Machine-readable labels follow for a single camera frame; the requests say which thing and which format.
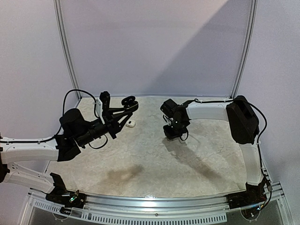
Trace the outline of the white earbud charging case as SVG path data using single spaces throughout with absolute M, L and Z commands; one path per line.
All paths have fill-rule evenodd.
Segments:
M 128 120 L 126 122 L 126 126 L 129 127 L 129 128 L 133 128 L 133 127 L 135 127 L 135 125 L 136 125 L 136 122 L 133 121 L 133 120 Z

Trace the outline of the black earbud charging case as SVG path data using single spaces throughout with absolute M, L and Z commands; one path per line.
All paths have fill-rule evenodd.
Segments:
M 139 107 L 138 102 L 136 101 L 135 96 L 128 96 L 124 99 L 122 99 L 121 104 L 125 111 L 136 111 Z

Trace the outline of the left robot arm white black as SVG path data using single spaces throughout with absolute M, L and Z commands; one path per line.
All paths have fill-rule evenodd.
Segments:
M 66 203 L 70 194 L 57 174 L 40 173 L 17 165 L 20 161 L 70 161 L 80 154 L 80 148 L 106 135 L 115 139 L 138 106 L 107 108 L 94 121 L 86 121 L 80 110 L 68 110 L 61 118 L 63 134 L 44 140 L 1 139 L 0 181 L 34 188 L 50 194 L 59 203 Z

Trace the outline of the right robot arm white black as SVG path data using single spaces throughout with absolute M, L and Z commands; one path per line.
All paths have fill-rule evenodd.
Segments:
M 233 140 L 240 146 L 246 166 L 246 190 L 242 200 L 253 204 L 260 198 L 259 188 L 263 188 L 262 159 L 259 150 L 259 119 L 257 109 L 244 96 L 234 99 L 200 101 L 187 100 L 177 104 L 166 100 L 160 107 L 166 125 L 163 130 L 168 140 L 188 136 L 188 126 L 192 120 L 223 120 L 229 123 Z

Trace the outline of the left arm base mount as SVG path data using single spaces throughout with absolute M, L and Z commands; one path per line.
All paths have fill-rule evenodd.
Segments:
M 64 208 L 78 208 L 83 209 L 86 203 L 87 195 L 81 191 L 67 190 L 64 181 L 61 176 L 55 173 L 50 173 L 53 178 L 54 189 L 46 194 L 45 199 L 61 204 Z

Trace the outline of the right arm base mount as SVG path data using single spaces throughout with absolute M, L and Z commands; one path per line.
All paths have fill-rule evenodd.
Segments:
M 272 186 L 269 180 L 262 181 L 258 186 L 246 183 L 246 190 L 227 194 L 226 201 L 230 209 L 240 208 L 245 219 L 254 220 L 266 208 L 272 197 Z

